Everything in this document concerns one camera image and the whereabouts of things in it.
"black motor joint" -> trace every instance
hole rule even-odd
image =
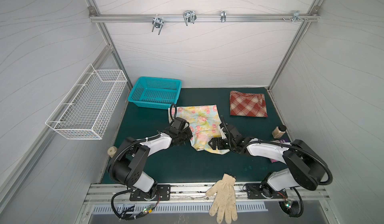
[[[172,124],[161,132],[172,138],[172,142],[170,144],[171,146],[181,145],[192,138],[192,131],[189,128],[189,122],[180,117],[176,117],[172,121]]]

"red plaid cloth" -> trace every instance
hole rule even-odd
[[[267,117],[264,94],[231,91],[229,105],[232,116]]]

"mounting plate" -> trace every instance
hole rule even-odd
[[[246,183],[244,191],[247,192],[248,199],[265,199],[262,195],[261,191],[259,191],[260,183]],[[287,193],[285,191],[280,191],[281,194],[287,197]],[[280,194],[273,196],[271,199],[282,199],[283,197]]]
[[[160,193],[161,201],[169,201],[170,198],[170,185],[157,185],[157,191]],[[157,201],[159,198],[158,194],[152,200],[146,200],[142,197],[142,191],[136,189],[133,193],[131,193],[129,200],[130,201]]]

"jar lid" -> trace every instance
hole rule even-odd
[[[280,131],[286,131],[287,130],[287,127],[284,125],[280,125],[280,126],[278,126],[278,128]]]

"white wall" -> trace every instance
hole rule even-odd
[[[105,45],[84,0],[0,0],[0,186]]]
[[[102,14],[276,14],[308,11],[313,0],[96,0]],[[141,76],[176,78],[183,87],[266,87],[298,24],[107,24],[132,83]]]
[[[383,223],[384,0],[325,0],[272,93],[334,175],[341,223]]]
[[[0,0],[0,184],[105,46],[85,0]],[[111,55],[101,67],[106,68],[117,69]],[[76,220],[89,185],[102,175],[127,94],[125,88],[103,140],[55,135],[1,224]]]

